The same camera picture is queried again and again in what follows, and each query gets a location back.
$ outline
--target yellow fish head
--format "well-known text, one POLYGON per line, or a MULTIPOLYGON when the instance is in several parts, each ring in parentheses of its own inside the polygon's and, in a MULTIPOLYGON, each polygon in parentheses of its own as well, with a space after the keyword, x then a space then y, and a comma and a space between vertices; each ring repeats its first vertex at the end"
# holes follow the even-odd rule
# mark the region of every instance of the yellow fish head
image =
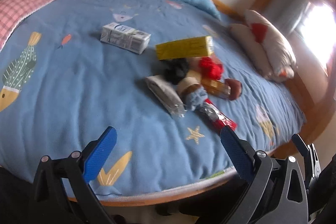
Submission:
POLYGON ((17 89, 4 86, 0 91, 0 112, 13 103, 19 96, 20 91, 17 89))

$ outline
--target floor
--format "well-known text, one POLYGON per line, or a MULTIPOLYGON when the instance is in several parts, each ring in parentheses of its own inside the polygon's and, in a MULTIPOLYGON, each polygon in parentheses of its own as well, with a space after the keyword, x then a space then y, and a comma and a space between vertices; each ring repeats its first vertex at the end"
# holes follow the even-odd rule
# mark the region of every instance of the floor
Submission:
POLYGON ((105 207, 109 215, 122 215, 127 224, 194 224, 197 217, 177 214, 160 216, 155 212, 154 206, 143 207, 105 207))

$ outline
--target yellow box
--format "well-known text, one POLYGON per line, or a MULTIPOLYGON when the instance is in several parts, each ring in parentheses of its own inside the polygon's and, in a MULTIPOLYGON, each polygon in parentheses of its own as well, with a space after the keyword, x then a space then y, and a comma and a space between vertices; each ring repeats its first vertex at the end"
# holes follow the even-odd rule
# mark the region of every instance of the yellow box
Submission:
POLYGON ((204 57, 213 53, 211 36, 181 39, 158 44, 155 47, 159 60, 204 57))

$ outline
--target blue blanket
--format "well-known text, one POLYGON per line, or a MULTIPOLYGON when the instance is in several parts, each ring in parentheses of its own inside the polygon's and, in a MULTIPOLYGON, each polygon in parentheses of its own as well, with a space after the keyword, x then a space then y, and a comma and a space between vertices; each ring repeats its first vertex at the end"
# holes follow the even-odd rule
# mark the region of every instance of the blue blanket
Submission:
POLYGON ((19 93, 0 91, 0 165, 32 182, 43 155, 67 157, 113 126, 117 144, 91 182, 100 199, 187 185, 231 166, 207 121, 191 111, 171 117, 144 81, 163 71, 155 44, 202 35, 214 38, 223 78, 242 82, 235 101, 210 96, 237 135, 263 150, 289 141, 303 113, 283 85, 255 71, 223 18, 171 0, 55 0, 35 12, 0 53, 1 73, 21 81, 19 93), (99 41, 113 21, 152 34, 143 54, 99 41), (29 40, 33 32, 41 38, 29 40))

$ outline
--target blue gripper pad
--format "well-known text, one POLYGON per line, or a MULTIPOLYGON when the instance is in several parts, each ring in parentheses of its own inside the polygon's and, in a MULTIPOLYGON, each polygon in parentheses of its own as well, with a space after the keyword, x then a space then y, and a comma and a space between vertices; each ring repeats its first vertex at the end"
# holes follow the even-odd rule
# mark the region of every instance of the blue gripper pad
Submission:
POLYGON ((84 163, 83 177, 86 183, 96 179, 116 143, 117 131, 108 127, 84 163))
POLYGON ((246 141, 240 140, 229 126, 222 128, 220 141, 236 168, 239 177, 248 183, 252 183, 254 179, 254 163, 252 158, 255 152, 253 153, 254 150, 251 145, 246 141))

